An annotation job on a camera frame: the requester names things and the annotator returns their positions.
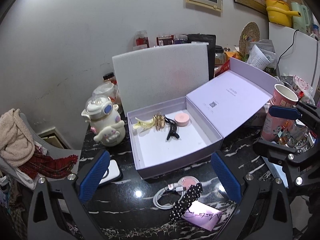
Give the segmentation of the white fridge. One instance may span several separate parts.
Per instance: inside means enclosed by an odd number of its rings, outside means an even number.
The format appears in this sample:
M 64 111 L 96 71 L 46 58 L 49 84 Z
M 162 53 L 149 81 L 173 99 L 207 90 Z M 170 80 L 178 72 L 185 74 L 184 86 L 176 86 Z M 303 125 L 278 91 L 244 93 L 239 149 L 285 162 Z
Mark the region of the white fridge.
M 269 39 L 273 42 L 280 75 L 296 75 L 313 89 L 319 83 L 319 42 L 295 29 L 269 24 Z

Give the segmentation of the black polka dot hair clip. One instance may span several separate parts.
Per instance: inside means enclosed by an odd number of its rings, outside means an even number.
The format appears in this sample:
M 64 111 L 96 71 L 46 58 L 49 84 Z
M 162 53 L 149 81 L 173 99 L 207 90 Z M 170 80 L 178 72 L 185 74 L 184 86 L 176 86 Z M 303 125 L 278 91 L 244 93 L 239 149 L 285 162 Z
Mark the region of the black polka dot hair clip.
M 173 210 L 170 213 L 170 221 L 178 221 L 185 212 L 191 207 L 192 203 L 198 200 L 203 192 L 202 184 L 197 183 L 196 185 L 191 185 L 186 191 L 181 200 L 178 200 L 173 205 Z

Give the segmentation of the woven round trivet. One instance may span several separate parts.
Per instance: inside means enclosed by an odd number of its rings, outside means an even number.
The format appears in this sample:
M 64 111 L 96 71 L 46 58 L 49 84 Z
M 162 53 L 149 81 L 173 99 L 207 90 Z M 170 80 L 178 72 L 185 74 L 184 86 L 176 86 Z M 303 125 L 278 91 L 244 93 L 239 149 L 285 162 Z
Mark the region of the woven round trivet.
M 239 38 L 239 51 L 244 55 L 249 42 L 258 42 L 260 40 L 260 30 L 255 22 L 249 22 L 242 30 Z

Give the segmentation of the white Cinnamoroll bottle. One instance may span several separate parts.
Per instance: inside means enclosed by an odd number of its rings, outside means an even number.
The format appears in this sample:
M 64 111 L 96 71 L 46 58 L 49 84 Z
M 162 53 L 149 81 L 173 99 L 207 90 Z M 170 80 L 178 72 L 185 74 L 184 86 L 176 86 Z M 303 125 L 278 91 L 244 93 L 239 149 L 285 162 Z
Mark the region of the white Cinnamoroll bottle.
M 123 141 L 126 134 L 125 122 L 118 109 L 119 106 L 104 95 L 94 95 L 87 100 L 81 116 L 89 123 L 95 142 L 111 147 Z

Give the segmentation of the white foam board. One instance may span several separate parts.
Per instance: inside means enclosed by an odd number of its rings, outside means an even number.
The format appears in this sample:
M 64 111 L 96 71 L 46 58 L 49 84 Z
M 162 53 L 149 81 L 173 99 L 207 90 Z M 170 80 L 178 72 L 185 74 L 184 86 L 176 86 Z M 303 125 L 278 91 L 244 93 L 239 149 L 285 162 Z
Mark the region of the white foam board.
M 125 113 L 180 98 L 209 80 L 204 43 L 132 51 L 112 62 Z

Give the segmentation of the gold metal hair claw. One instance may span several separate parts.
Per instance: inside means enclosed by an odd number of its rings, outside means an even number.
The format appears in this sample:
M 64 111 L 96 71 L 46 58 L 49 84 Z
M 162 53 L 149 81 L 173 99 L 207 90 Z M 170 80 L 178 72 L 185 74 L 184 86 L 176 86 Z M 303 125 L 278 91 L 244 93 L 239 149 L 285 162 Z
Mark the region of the gold metal hair claw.
M 165 116 L 161 115 L 161 113 L 157 113 L 153 116 L 153 120 L 155 122 L 155 128 L 157 131 L 160 131 L 165 127 Z

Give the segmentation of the white plastic bag cup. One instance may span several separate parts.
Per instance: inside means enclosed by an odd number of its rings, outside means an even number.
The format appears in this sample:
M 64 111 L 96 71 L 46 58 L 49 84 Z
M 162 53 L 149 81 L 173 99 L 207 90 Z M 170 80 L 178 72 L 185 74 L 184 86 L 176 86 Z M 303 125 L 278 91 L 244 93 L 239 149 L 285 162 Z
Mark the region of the white plastic bag cup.
M 103 95 L 105 97 L 109 97 L 113 103 L 117 103 L 118 87 L 111 81 L 107 81 L 93 90 L 92 95 Z

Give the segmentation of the black hair claw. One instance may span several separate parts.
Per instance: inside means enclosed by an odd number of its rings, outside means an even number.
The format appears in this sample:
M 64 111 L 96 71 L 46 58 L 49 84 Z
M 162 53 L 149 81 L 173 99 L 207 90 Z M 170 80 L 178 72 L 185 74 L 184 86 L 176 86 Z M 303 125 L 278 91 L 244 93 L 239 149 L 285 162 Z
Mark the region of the black hair claw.
M 176 121 L 172 120 L 172 119 L 169 119 L 167 118 L 166 116 L 164 116 L 164 120 L 165 122 L 170 126 L 170 129 L 169 129 L 169 133 L 167 135 L 167 141 L 173 137 L 173 138 L 176 138 L 176 139 L 179 139 L 180 136 L 179 134 L 177 133 L 177 123 Z

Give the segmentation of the cream hair clip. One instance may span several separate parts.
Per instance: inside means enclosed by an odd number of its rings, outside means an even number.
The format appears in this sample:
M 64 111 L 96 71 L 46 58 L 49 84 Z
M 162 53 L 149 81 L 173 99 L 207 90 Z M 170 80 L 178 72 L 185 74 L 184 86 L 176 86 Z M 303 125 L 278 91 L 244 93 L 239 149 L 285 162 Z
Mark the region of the cream hair clip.
M 155 125 L 156 122 L 154 118 L 150 120 L 140 120 L 139 118 L 135 117 L 135 120 L 137 122 L 133 125 L 133 129 L 150 129 Z

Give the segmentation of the purple label jar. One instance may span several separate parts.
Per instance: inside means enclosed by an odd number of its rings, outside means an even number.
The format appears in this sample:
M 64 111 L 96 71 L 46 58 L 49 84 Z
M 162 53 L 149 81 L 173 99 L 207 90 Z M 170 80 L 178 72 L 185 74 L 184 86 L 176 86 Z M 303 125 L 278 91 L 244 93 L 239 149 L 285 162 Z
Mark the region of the purple label jar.
M 188 42 L 188 36 L 183 34 L 174 35 L 174 44 L 185 44 Z

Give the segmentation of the pink round compact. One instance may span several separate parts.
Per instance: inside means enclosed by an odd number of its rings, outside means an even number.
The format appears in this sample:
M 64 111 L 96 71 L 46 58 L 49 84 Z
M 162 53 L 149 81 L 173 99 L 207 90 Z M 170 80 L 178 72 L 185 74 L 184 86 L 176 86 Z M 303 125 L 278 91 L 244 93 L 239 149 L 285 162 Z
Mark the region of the pink round compact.
M 187 113 L 177 113 L 174 120 L 177 126 L 184 127 L 189 123 L 190 117 Z

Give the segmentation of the yellow pot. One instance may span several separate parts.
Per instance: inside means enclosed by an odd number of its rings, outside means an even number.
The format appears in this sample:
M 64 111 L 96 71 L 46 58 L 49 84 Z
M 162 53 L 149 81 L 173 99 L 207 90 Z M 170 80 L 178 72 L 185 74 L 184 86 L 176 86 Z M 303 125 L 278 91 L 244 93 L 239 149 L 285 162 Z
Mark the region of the yellow pot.
M 268 20 L 271 23 L 292 27 L 292 18 L 301 17 L 299 11 L 290 10 L 289 5 L 283 0 L 265 0 Z

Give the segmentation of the beige towel on chair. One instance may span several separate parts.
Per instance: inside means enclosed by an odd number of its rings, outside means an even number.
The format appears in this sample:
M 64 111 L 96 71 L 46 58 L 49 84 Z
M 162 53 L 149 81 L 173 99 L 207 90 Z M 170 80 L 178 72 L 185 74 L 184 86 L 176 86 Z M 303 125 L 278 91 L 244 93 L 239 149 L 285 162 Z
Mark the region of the beige towel on chair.
M 1 157 L 12 167 L 25 164 L 35 151 L 33 136 L 20 117 L 20 109 L 1 115 Z

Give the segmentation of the clear pink blush compact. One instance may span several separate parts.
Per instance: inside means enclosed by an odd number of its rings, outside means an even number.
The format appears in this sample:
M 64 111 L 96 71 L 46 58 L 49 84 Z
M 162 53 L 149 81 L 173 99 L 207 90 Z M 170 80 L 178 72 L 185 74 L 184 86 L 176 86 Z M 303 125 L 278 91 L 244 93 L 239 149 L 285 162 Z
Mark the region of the clear pink blush compact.
M 179 179 L 178 184 L 188 190 L 191 185 L 197 185 L 200 181 L 193 176 L 185 176 Z

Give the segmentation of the purple Manta Ray box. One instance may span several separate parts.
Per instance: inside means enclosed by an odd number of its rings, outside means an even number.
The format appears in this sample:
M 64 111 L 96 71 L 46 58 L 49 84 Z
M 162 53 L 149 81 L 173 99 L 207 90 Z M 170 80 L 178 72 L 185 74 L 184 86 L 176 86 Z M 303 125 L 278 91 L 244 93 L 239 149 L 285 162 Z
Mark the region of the purple Manta Ray box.
M 192 205 L 181 216 L 184 220 L 199 226 L 208 231 L 212 231 L 216 224 L 220 221 L 222 212 L 203 204 L 199 201 L 194 201 Z

